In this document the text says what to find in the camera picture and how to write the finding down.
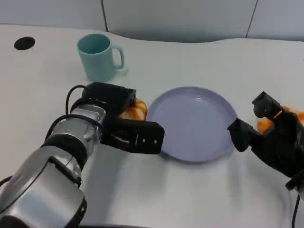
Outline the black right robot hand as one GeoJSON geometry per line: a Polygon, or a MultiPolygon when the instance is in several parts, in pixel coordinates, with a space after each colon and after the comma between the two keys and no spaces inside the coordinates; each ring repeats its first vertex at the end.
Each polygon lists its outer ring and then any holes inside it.
{"type": "Polygon", "coordinates": [[[265,92],[254,100],[254,114],[273,124],[259,133],[236,119],[229,127],[231,140],[239,152],[247,148],[265,164],[291,178],[304,169],[304,127],[295,113],[285,110],[265,92]]]}

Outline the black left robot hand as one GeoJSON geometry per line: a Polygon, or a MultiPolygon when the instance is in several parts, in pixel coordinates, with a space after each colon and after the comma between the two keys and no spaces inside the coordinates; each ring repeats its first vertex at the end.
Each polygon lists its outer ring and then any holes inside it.
{"type": "Polygon", "coordinates": [[[79,103],[105,110],[102,144],[131,153],[161,152],[164,128],[146,120],[148,108],[136,97],[136,90],[93,82],[85,87],[79,103]]]}

